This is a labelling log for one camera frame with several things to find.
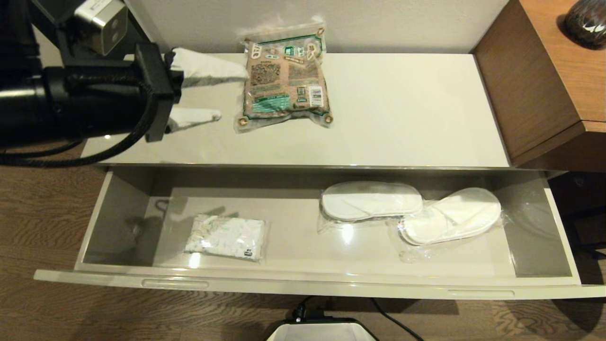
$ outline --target plastic wrap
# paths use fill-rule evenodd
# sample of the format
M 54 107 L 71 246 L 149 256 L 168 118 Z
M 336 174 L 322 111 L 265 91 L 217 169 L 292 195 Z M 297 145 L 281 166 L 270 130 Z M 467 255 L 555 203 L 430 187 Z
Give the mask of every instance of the plastic wrap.
M 325 23 L 265 29 L 243 37 L 250 75 L 237 132 L 307 117 L 330 127 L 333 116 L 322 72 Z
M 184 252 L 260 262 L 269 227 L 270 223 L 264 220 L 199 214 L 194 218 Z
M 351 181 L 322 192 L 318 233 L 343 228 L 383 227 L 423 210 L 423 198 L 412 186 L 379 181 Z
M 439 201 L 426 201 L 422 211 L 387 222 L 400 260 L 415 263 L 458 248 L 507 221 L 499 200 L 481 188 L 466 188 Z

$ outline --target cabinet top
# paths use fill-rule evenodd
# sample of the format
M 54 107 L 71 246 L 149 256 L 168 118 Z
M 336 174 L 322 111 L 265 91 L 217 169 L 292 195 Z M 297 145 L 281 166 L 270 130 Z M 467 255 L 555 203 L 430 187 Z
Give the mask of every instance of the cabinet top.
M 245 63 L 239 53 L 216 54 Z M 242 83 L 184 89 L 178 107 L 220 121 L 139 141 L 104 164 L 509 167 L 473 55 L 329 53 L 322 65 L 330 129 L 307 119 L 234 131 Z M 83 156 L 124 135 L 91 138 Z

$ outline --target drawer handle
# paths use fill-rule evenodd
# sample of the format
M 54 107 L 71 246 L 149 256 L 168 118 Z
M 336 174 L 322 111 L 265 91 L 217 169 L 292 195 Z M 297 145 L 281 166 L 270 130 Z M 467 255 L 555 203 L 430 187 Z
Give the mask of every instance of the drawer handle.
M 485 297 L 488 299 L 512 299 L 516 297 L 512 290 L 448 290 L 448 293 L 457 297 Z
M 168 290 L 206 290 L 210 286 L 209 282 L 199 280 L 161 280 L 161 279 L 144 279 L 141 281 L 143 288 L 150 289 L 168 289 Z

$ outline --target wooden side table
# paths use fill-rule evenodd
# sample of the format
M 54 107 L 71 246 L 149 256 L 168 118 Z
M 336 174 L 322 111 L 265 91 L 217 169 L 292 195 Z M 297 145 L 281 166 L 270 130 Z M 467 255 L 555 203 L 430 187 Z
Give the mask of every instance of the wooden side table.
M 511 0 L 474 50 L 514 166 L 606 172 L 606 51 L 561 30 L 576 0 Z

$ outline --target open drawer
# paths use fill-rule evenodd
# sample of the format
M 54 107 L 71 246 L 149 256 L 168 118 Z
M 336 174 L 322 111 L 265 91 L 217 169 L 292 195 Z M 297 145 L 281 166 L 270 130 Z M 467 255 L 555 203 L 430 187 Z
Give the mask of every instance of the open drawer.
M 397 181 L 439 199 L 484 187 L 503 228 L 431 259 L 403 263 L 385 228 L 317 233 L 319 196 L 351 180 Z M 271 221 L 261 264 L 185 254 L 198 213 Z M 606 296 L 582 285 L 551 190 L 528 170 L 115 167 L 73 271 L 35 279 L 92 285 L 411 299 Z

